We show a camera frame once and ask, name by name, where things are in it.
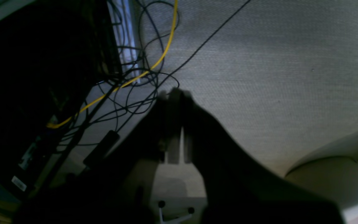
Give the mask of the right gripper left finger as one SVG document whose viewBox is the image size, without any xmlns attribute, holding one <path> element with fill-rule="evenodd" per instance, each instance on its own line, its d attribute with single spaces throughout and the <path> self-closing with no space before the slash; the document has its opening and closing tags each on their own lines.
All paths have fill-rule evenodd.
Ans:
<svg viewBox="0 0 358 224">
<path fill-rule="evenodd" d="M 159 95 L 147 115 L 103 159 L 68 183 L 41 190 L 21 206 L 22 224 L 153 224 L 149 208 L 155 172 L 167 139 L 168 98 Z"/>
</svg>

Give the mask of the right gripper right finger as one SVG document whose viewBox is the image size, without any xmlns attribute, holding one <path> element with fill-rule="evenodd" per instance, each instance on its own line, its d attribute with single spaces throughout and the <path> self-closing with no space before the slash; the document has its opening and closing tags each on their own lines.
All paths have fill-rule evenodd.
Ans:
<svg viewBox="0 0 358 224">
<path fill-rule="evenodd" d="M 208 205 L 202 224 L 343 224 L 334 202 L 276 176 L 248 155 L 220 122 L 183 93 L 183 127 Z"/>
</svg>

